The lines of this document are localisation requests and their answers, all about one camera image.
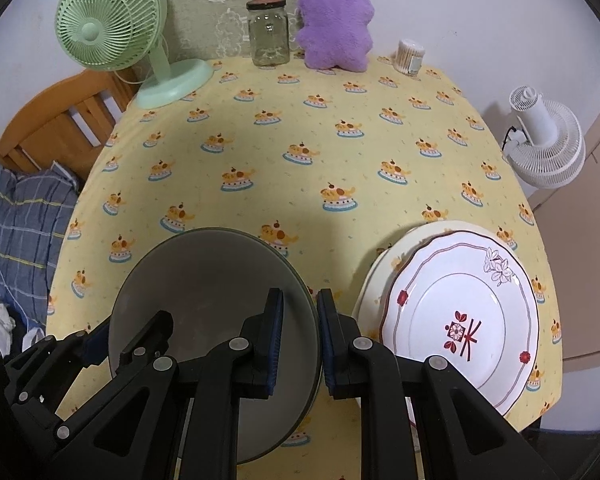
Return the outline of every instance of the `wooden headboard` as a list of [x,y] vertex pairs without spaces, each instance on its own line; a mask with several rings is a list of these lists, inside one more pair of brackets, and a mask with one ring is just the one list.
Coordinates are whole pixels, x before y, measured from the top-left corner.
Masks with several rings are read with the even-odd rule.
[[[120,71],[128,80],[131,69]],[[84,72],[43,90],[24,105],[0,137],[0,164],[14,171],[35,173],[54,160],[86,180],[115,120],[101,93],[108,92],[123,112],[138,91],[110,72]],[[75,107],[99,145],[93,146],[71,117]]]

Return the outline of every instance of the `purple plush toy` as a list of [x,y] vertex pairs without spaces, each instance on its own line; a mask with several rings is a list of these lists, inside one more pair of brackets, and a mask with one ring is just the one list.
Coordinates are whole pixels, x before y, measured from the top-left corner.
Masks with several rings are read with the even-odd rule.
[[366,54],[373,41],[366,26],[374,16],[369,0],[298,0],[304,27],[296,41],[304,48],[309,68],[339,66],[352,72],[366,70]]

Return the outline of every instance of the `plaid bedding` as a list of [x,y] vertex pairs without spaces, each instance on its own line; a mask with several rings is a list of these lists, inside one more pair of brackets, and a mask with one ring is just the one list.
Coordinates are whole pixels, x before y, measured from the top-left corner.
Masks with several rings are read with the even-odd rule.
[[48,292],[78,181],[54,163],[36,174],[0,173],[0,284],[27,329],[46,325]]

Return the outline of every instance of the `black jar lid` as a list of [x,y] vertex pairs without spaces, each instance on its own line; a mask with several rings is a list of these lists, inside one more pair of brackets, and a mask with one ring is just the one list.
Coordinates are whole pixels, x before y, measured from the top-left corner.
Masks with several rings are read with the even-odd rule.
[[251,0],[247,2],[247,10],[265,10],[284,7],[286,0]]

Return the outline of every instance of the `green fan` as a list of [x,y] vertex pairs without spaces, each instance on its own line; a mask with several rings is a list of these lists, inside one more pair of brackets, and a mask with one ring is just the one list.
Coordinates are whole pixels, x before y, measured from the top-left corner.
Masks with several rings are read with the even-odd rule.
[[138,91],[141,108],[157,108],[200,88],[213,69],[201,59],[169,64],[162,47],[167,0],[60,0],[56,36],[91,70],[122,70],[149,55],[154,74]]

